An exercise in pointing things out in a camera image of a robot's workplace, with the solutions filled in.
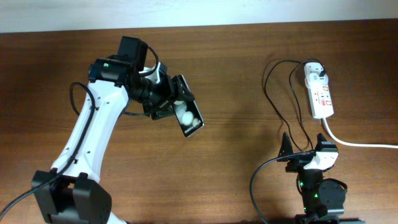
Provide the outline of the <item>black smartphone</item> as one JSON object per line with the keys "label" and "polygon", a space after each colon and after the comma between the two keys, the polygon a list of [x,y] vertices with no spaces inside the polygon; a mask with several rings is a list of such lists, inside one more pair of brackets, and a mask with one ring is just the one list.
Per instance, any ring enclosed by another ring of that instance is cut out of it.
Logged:
{"label": "black smartphone", "polygon": [[204,127],[205,122],[195,100],[176,101],[174,97],[172,98],[172,108],[174,109],[183,135],[186,138],[189,138],[199,129]]}

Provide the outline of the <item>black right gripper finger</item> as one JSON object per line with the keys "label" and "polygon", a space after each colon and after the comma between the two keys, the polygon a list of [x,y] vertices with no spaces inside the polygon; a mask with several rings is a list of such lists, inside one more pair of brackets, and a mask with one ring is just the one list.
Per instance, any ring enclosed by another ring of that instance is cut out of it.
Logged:
{"label": "black right gripper finger", "polygon": [[293,154],[293,147],[290,141],[289,135],[287,132],[284,132],[282,135],[282,144],[278,153],[277,162],[287,162],[289,160],[289,156]]}
{"label": "black right gripper finger", "polygon": [[322,133],[317,134],[317,145],[315,146],[317,152],[336,152],[336,144],[327,141]]}

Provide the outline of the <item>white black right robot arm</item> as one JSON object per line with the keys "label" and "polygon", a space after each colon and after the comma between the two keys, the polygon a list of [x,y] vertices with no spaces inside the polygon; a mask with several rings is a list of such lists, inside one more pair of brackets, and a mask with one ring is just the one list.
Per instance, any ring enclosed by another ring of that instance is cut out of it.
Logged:
{"label": "white black right robot arm", "polygon": [[341,219],[348,186],[337,179],[324,178],[339,156],[335,143],[317,135],[314,150],[294,153],[289,135],[284,133],[278,154],[286,162],[285,171],[296,173],[296,186],[302,197],[304,214],[296,215],[296,223],[363,223],[358,218]]}

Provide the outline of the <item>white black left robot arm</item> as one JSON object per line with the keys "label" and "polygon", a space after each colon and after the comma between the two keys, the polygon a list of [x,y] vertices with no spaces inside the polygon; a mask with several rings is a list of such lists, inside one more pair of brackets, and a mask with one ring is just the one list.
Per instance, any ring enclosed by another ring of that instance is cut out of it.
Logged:
{"label": "white black left robot arm", "polygon": [[133,101],[153,120],[176,117],[185,137],[204,126],[185,78],[169,76],[161,62],[147,68],[149,50],[144,41],[125,36],[116,54],[90,66],[86,100],[65,148],[48,172],[37,171],[32,179],[46,223],[120,222],[100,173],[116,122]]}

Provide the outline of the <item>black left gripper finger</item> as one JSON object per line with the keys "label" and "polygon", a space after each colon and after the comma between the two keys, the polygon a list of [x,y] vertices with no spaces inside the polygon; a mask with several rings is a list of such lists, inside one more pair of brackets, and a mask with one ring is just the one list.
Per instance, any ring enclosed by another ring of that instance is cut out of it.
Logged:
{"label": "black left gripper finger", "polygon": [[174,109],[170,103],[167,103],[163,106],[152,106],[150,109],[150,116],[152,120],[166,118],[168,116],[173,116],[174,114]]}
{"label": "black left gripper finger", "polygon": [[174,84],[176,101],[194,101],[195,96],[190,91],[186,80],[183,75],[173,77],[172,82]]}

